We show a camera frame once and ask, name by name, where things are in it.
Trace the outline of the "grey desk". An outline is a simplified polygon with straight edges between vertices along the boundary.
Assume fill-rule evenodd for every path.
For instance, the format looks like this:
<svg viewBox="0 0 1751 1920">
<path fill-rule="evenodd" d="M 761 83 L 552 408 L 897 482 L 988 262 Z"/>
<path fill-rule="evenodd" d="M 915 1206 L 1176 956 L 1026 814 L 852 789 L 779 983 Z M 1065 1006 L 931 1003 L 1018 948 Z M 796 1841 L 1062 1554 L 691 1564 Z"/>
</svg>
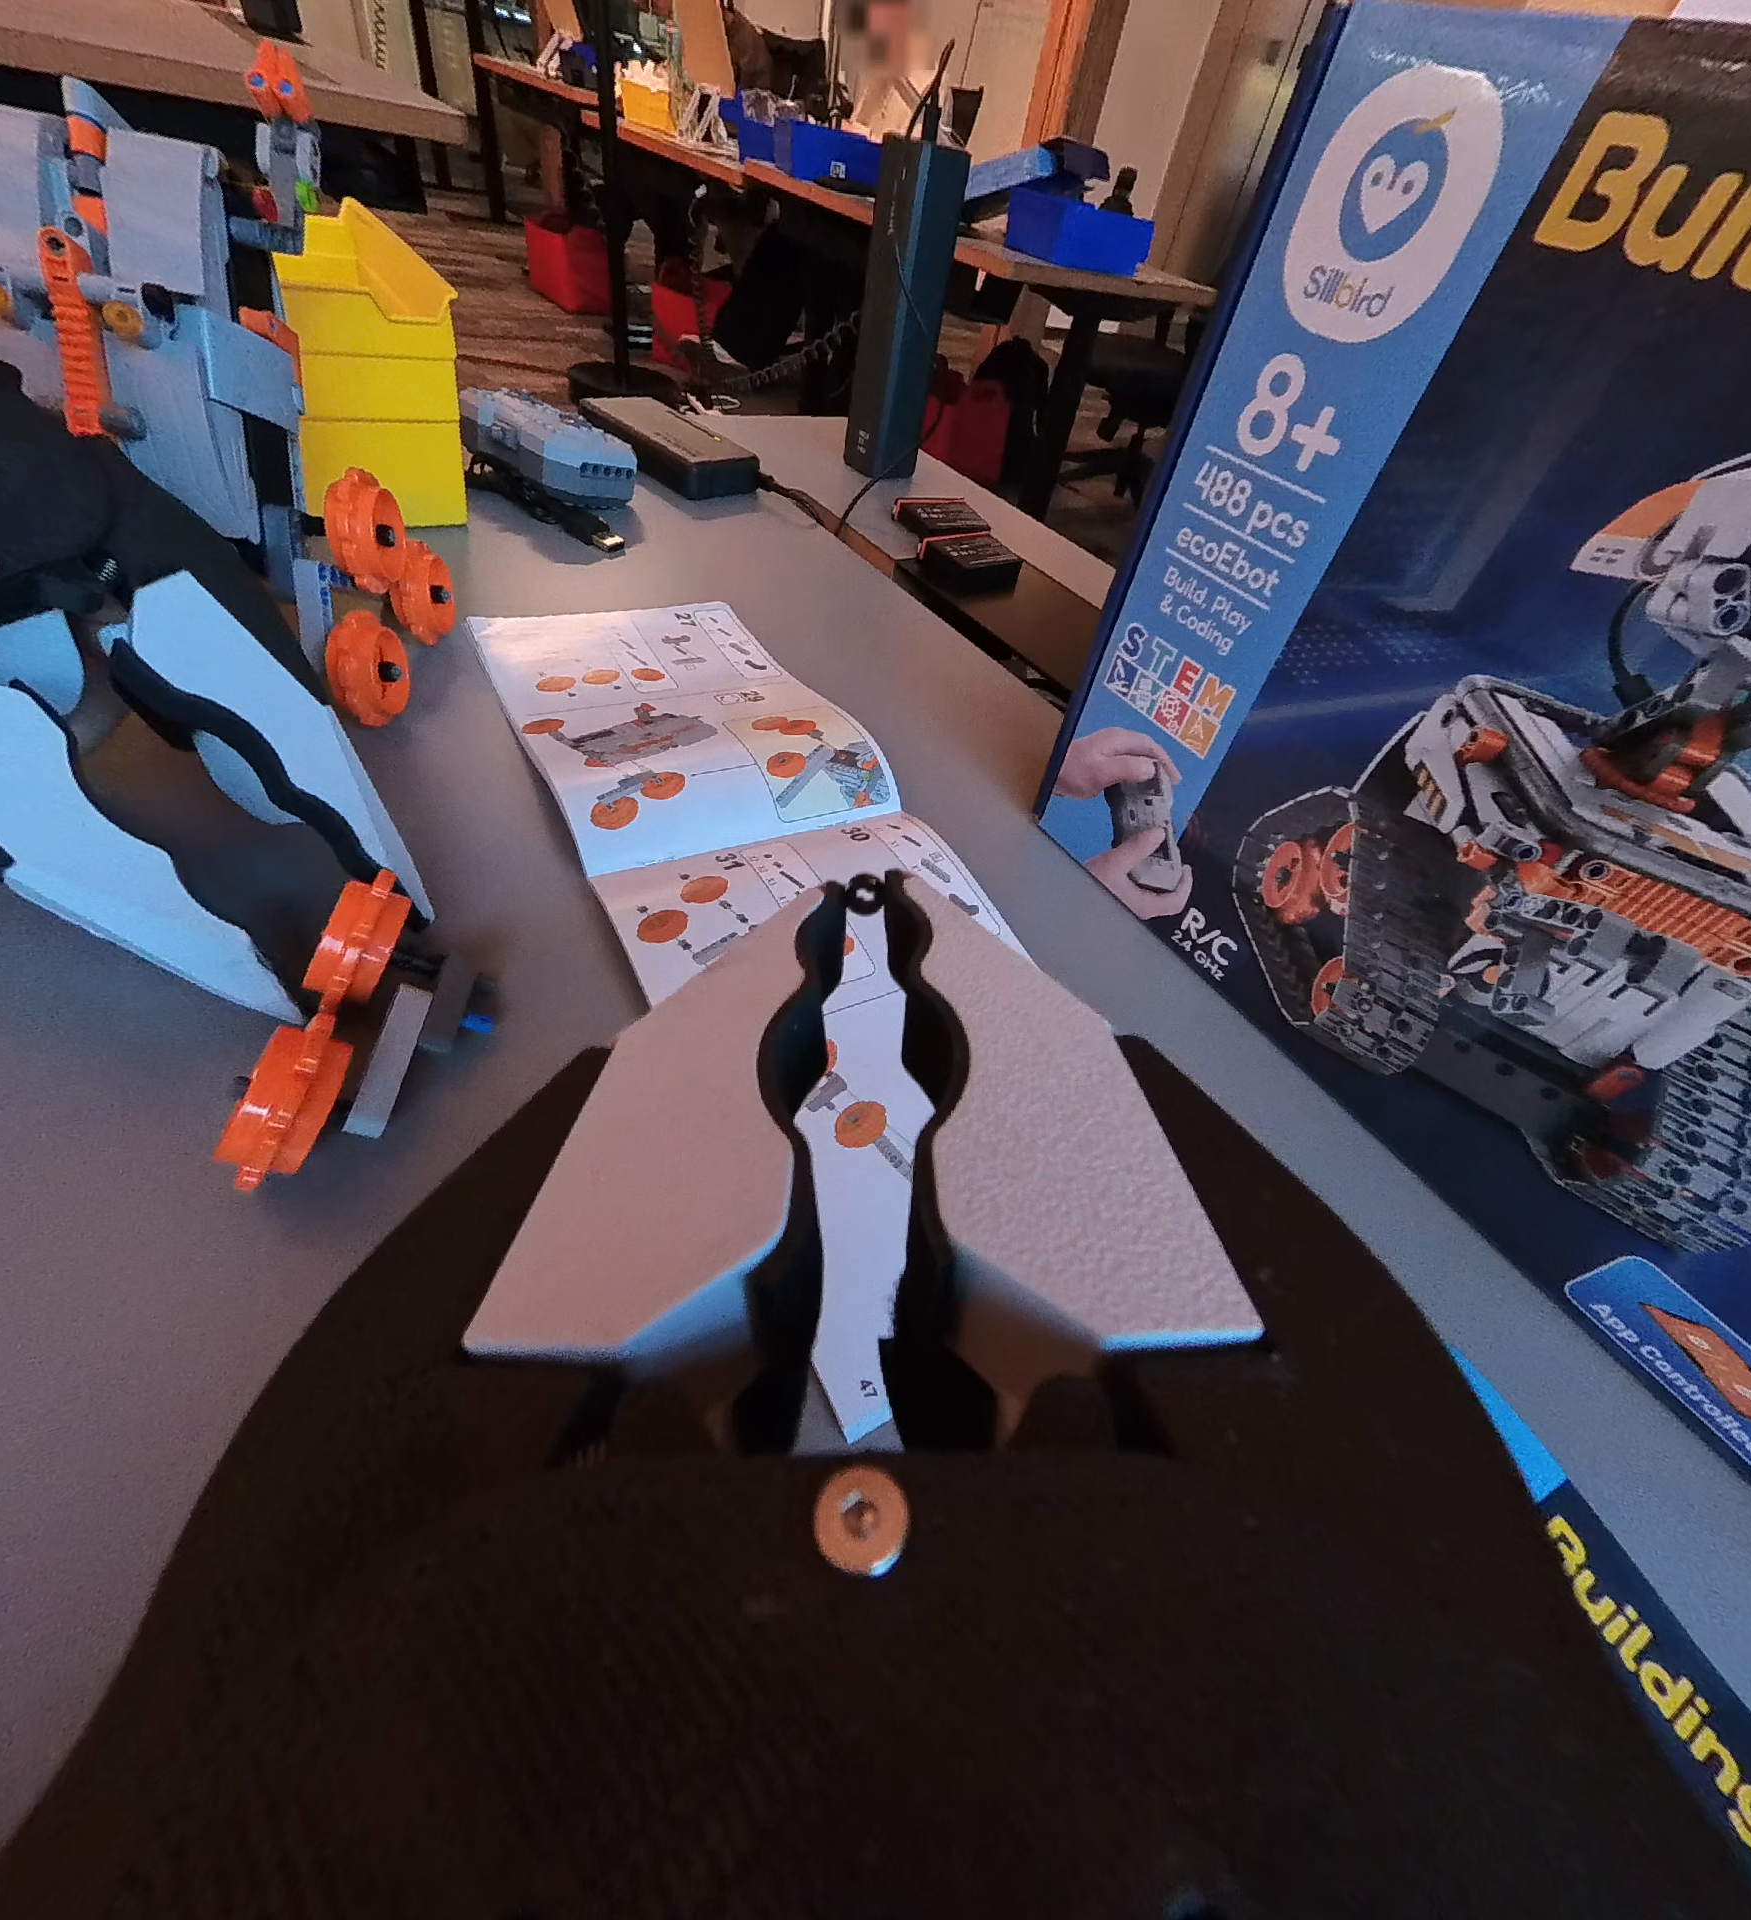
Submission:
<svg viewBox="0 0 1751 1920">
<path fill-rule="evenodd" d="M 1389 1260 L 1511 1401 L 1751 1709 L 1751 1482 L 1031 823 L 1060 715 L 792 502 L 643 490 L 584 561 L 478 498 L 459 604 L 726 603 L 881 740 L 1031 956 L 1166 1051 Z M 0 890 L 0 1842 L 93 1712 L 242 1415 L 360 1256 L 576 1047 L 643 1007 L 542 780 L 459 635 L 358 736 L 503 1024 L 385 1138 L 238 1196 L 213 1144 L 266 1020 Z"/>
</svg>

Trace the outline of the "grey side table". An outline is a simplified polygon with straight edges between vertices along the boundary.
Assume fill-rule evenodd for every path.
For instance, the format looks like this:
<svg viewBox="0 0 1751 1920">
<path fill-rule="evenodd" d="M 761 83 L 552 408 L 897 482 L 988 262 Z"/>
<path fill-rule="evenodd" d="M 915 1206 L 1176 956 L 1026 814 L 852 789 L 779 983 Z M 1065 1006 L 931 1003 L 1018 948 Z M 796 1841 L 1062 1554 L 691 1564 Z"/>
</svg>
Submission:
<svg viewBox="0 0 1751 1920">
<path fill-rule="evenodd" d="M 718 431 L 753 448 L 768 476 L 815 499 L 829 527 L 847 516 L 842 540 L 988 658 L 1053 708 L 1070 701 L 1103 621 L 1110 566 L 927 452 L 910 476 L 859 493 L 861 473 L 842 462 L 844 421 L 741 414 L 721 421 Z M 915 566 L 917 540 L 893 516 L 893 502 L 903 493 L 968 499 L 987 527 L 1019 556 L 1014 584 L 981 594 L 930 583 Z"/>
</svg>

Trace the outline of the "plain office table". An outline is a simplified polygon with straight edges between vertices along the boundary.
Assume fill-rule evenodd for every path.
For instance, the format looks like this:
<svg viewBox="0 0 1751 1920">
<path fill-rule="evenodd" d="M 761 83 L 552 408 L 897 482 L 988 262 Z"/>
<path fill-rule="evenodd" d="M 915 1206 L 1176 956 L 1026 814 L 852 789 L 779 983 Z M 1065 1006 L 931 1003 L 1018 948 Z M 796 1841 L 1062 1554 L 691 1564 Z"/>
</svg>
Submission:
<svg viewBox="0 0 1751 1920">
<path fill-rule="evenodd" d="M 205 3 L 0 3 L 0 67 L 70 73 L 175 100 L 250 106 L 259 35 Z M 459 145 L 465 116 L 358 54 L 351 32 L 289 49 L 324 126 Z"/>
</svg>

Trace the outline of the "grey beam orange wheel assembly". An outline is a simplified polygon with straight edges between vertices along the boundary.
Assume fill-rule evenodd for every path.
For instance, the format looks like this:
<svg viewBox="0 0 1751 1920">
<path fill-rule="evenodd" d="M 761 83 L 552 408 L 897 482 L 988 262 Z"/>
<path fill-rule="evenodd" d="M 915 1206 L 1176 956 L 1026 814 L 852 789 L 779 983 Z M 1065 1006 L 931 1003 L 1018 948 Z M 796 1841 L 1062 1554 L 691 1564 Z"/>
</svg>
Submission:
<svg viewBox="0 0 1751 1920">
<path fill-rule="evenodd" d="M 330 1122 L 384 1135 L 421 1057 L 496 1027 L 495 983 L 465 953 L 427 948 L 412 909 L 391 872 L 340 890 L 300 983 L 311 1014 L 272 1030 L 219 1135 L 238 1191 L 300 1171 Z"/>
</svg>

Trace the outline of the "blue robot kit box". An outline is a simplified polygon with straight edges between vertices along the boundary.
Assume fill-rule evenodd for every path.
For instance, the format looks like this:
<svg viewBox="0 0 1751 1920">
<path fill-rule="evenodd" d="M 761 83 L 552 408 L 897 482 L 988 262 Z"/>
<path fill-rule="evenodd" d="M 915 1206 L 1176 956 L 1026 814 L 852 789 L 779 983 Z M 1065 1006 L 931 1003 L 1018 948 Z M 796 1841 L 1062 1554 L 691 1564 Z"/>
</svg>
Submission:
<svg viewBox="0 0 1751 1920">
<path fill-rule="evenodd" d="M 1751 10 L 1326 10 L 1041 821 L 1751 1477 Z"/>
</svg>

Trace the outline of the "long wooden table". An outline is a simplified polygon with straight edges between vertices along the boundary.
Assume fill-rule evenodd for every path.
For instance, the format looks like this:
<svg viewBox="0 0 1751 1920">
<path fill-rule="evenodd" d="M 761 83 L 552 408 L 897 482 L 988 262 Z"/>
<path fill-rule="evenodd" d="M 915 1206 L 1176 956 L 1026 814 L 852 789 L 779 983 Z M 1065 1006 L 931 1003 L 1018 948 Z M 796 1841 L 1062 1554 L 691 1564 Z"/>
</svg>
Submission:
<svg viewBox="0 0 1751 1920">
<path fill-rule="evenodd" d="M 522 59 L 473 54 L 471 64 L 478 70 L 473 89 L 483 107 L 503 101 L 506 107 L 516 107 L 533 121 L 564 134 L 600 127 L 594 94 L 587 89 L 552 80 Z M 647 154 L 653 162 L 668 162 L 675 170 L 712 178 L 734 189 L 759 187 L 779 197 L 779 202 L 798 205 L 796 233 L 802 238 L 829 241 L 839 253 L 864 249 L 864 245 L 850 241 L 847 233 L 873 225 L 870 198 L 847 197 L 817 181 L 789 178 L 773 162 L 745 162 L 712 145 L 685 143 L 664 130 L 620 121 L 617 137 L 630 154 Z M 1038 300 L 1045 300 L 1070 319 L 1018 493 L 1024 513 L 1045 516 L 1103 323 L 1176 309 L 1207 309 L 1215 300 L 1215 289 L 1153 266 L 1139 266 L 1130 276 L 1053 266 L 1043 258 L 1014 253 L 981 233 L 958 236 L 955 262 L 958 273 L 948 280 L 952 307 L 968 300 L 984 280 L 1001 280 L 1029 287 Z"/>
</svg>

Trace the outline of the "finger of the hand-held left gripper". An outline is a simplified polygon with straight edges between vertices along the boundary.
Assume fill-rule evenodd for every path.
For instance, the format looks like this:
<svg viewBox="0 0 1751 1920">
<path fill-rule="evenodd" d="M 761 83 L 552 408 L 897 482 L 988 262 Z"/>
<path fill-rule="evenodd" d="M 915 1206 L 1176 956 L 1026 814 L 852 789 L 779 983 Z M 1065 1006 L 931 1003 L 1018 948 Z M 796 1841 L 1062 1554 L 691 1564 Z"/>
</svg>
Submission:
<svg viewBox="0 0 1751 1920">
<path fill-rule="evenodd" d="M 174 783 L 84 783 L 84 765 L 30 684 L 0 688 L 0 880 L 26 899 L 124 945 L 169 973 L 272 1020 L 303 1014 L 300 989 L 270 966 L 247 918 L 280 912 L 283 868 L 233 804 L 211 819 Z"/>
<path fill-rule="evenodd" d="M 314 830 L 350 878 L 391 872 L 429 924 L 431 902 L 375 783 L 326 701 L 274 658 L 195 577 L 138 588 L 107 640 L 127 699 L 247 769 L 265 809 Z"/>
</svg>

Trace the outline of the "red storage bin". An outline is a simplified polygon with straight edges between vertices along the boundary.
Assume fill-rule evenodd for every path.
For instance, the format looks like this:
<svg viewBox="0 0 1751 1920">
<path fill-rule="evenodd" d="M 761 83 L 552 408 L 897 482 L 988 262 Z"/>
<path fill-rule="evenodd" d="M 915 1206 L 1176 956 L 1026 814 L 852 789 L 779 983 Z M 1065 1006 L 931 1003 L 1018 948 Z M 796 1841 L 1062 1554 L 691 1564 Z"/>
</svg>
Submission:
<svg viewBox="0 0 1751 1920">
<path fill-rule="evenodd" d="M 576 319 L 611 314 L 608 246 L 600 226 L 537 214 L 522 221 L 525 277 L 537 294 Z"/>
<path fill-rule="evenodd" d="M 1011 397 L 992 377 L 962 377 L 945 366 L 931 375 L 920 448 L 988 489 L 1004 476 Z"/>
<path fill-rule="evenodd" d="M 688 368 L 694 353 L 685 340 L 709 337 L 709 327 L 734 294 L 734 277 L 724 273 L 701 276 L 685 256 L 664 258 L 651 273 L 651 354 L 670 368 Z"/>
</svg>

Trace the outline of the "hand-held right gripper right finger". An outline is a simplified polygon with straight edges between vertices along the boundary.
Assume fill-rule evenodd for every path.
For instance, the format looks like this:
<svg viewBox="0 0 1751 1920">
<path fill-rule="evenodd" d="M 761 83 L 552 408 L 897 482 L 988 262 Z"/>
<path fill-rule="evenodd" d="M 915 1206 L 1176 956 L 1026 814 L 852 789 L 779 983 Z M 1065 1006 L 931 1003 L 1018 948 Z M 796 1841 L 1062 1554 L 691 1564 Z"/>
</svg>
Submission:
<svg viewBox="0 0 1751 1920">
<path fill-rule="evenodd" d="M 987 1452 L 1109 1354 L 1258 1341 L 1113 1030 L 920 878 L 883 878 L 901 1057 L 931 1118 L 881 1343 L 913 1452 Z"/>
</svg>

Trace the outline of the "yellow storage bin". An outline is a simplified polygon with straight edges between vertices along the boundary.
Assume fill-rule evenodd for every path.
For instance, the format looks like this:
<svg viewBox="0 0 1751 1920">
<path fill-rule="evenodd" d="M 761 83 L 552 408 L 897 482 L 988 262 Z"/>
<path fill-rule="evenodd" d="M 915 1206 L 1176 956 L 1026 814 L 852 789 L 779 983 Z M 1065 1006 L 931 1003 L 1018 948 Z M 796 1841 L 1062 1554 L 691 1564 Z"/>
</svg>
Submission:
<svg viewBox="0 0 1751 1920">
<path fill-rule="evenodd" d="M 412 522 L 462 519 L 448 283 L 354 198 L 336 216 L 311 214 L 303 249 L 277 256 L 277 283 L 287 323 L 311 347 L 307 499 L 364 465 Z"/>
</svg>

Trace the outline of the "black light stand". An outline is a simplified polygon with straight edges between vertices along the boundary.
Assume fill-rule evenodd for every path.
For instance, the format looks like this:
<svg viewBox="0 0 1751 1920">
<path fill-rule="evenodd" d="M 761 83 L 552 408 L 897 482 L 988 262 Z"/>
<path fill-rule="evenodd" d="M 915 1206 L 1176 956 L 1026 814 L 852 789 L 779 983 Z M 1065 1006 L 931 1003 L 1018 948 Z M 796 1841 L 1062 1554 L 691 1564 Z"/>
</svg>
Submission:
<svg viewBox="0 0 1751 1920">
<path fill-rule="evenodd" d="M 594 89 L 600 121 L 600 225 L 608 262 L 608 331 L 611 354 L 596 361 L 576 361 L 567 368 L 570 402 L 584 397 L 660 397 L 668 407 L 682 402 L 682 385 L 670 373 L 653 366 L 634 366 L 628 347 L 628 205 L 621 192 L 621 162 L 617 143 L 617 37 L 611 3 L 576 3 L 576 23 L 583 37 L 594 45 Z"/>
</svg>

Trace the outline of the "open instruction booklet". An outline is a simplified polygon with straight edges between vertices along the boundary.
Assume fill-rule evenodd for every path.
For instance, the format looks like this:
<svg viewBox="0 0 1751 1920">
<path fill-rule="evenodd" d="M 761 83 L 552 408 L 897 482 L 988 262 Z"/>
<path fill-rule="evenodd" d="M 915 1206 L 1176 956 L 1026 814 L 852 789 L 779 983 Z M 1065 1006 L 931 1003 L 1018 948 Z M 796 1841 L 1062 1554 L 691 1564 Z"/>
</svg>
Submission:
<svg viewBox="0 0 1751 1920">
<path fill-rule="evenodd" d="M 873 732 L 785 674 L 729 604 L 471 620 L 469 635 L 647 1003 L 802 892 L 888 868 L 1019 948 L 958 853 L 901 806 Z M 888 1419 L 877 1343 L 930 1115 L 901 1022 L 883 924 L 850 918 L 827 1066 L 796 1122 L 825 1242 L 812 1364 L 847 1443 Z"/>
</svg>

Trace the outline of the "blue plastic bin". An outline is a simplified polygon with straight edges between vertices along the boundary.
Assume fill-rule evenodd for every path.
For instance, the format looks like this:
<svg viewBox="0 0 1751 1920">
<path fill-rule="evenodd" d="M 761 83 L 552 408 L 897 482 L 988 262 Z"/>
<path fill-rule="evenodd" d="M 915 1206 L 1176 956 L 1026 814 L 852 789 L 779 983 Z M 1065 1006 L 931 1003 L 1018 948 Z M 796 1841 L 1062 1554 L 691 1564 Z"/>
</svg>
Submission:
<svg viewBox="0 0 1751 1920">
<path fill-rule="evenodd" d="M 1153 225 L 1038 185 L 1018 185 L 1005 202 L 1004 245 L 1056 269 L 1127 277 L 1150 253 Z"/>
<path fill-rule="evenodd" d="M 883 148 L 861 130 L 779 113 L 773 126 L 773 164 L 803 181 L 834 189 L 873 192 L 877 187 Z"/>
</svg>

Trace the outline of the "black tower device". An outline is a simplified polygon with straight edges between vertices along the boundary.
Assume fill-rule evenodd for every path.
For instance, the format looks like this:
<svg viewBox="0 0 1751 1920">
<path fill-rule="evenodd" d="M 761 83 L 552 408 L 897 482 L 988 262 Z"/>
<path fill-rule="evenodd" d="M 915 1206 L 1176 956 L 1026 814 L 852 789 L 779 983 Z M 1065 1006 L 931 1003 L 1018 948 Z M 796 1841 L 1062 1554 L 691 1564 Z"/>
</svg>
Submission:
<svg viewBox="0 0 1751 1920">
<path fill-rule="evenodd" d="M 844 439 L 844 462 L 877 482 L 917 456 L 967 174 L 955 148 L 883 137 Z"/>
</svg>

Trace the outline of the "grey orange block robot model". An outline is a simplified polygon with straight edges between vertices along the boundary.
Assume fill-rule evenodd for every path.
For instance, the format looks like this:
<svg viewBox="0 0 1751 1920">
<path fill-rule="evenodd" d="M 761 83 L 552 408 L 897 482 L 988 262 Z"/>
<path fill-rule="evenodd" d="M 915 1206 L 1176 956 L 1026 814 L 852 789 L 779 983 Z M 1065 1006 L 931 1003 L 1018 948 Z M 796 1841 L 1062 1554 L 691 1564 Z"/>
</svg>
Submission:
<svg viewBox="0 0 1751 1920">
<path fill-rule="evenodd" d="M 247 162 L 137 130 L 74 77 L 53 111 L 0 106 L 0 361 L 294 598 L 338 708 L 381 728 L 405 708 L 410 658 L 375 597 L 431 641 L 455 621 L 451 577 L 364 469 L 307 499 L 311 347 L 287 323 L 277 256 L 311 236 L 321 130 L 283 45 L 259 43 L 245 89 Z"/>
</svg>

